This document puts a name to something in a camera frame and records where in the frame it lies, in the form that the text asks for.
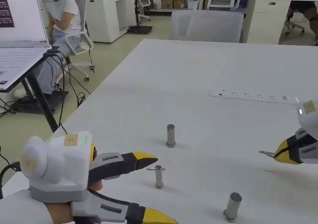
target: gray pants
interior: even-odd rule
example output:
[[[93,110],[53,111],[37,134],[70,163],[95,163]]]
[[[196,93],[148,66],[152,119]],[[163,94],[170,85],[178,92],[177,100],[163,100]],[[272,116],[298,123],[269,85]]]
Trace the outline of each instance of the gray pants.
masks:
[[[66,44],[65,35],[66,33],[53,29],[50,43],[52,46],[59,46],[59,51],[61,51],[65,57],[68,57],[72,52]],[[79,37],[69,38],[68,41],[72,48],[77,48],[80,44]],[[57,53],[57,56],[59,56],[61,60],[64,59],[61,53]],[[60,59],[58,57],[53,58],[45,60],[35,71],[36,74],[38,73],[37,80],[44,94],[52,94],[54,91],[55,79],[62,71]]]

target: monitor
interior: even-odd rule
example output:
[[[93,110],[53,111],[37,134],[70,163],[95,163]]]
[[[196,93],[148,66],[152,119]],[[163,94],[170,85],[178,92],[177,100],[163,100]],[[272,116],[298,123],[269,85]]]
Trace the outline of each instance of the monitor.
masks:
[[[0,0],[0,41],[46,41],[37,0]]]

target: metal cylinder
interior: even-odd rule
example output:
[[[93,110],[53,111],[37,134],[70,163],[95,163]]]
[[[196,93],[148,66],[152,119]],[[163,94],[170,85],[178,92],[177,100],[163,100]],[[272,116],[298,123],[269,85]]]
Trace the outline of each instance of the metal cylinder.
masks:
[[[227,208],[223,212],[223,216],[225,220],[231,223],[237,220],[239,205],[241,201],[242,201],[242,197],[240,194],[231,193]]]
[[[167,133],[168,133],[168,138],[167,138],[167,143],[166,145],[169,148],[175,147],[175,139],[174,139],[174,125],[170,124],[167,126]]]
[[[155,166],[156,172],[156,188],[161,189],[163,188],[163,181],[162,181],[162,167],[160,165]]]

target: laptop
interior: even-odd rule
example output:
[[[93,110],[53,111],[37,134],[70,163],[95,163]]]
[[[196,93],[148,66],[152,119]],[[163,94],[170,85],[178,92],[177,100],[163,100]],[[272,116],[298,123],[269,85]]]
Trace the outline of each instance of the laptop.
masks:
[[[51,45],[38,0],[0,0],[0,4],[0,92],[6,92]]]

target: electrical outlet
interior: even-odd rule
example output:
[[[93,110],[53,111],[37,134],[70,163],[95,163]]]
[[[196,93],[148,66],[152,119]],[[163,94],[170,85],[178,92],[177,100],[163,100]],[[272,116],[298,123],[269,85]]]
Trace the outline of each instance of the electrical outlet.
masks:
[[[232,98],[250,101],[273,102],[281,104],[296,105],[299,101],[296,97],[267,95],[261,93],[238,92],[224,89],[210,89],[209,95],[212,97]]]

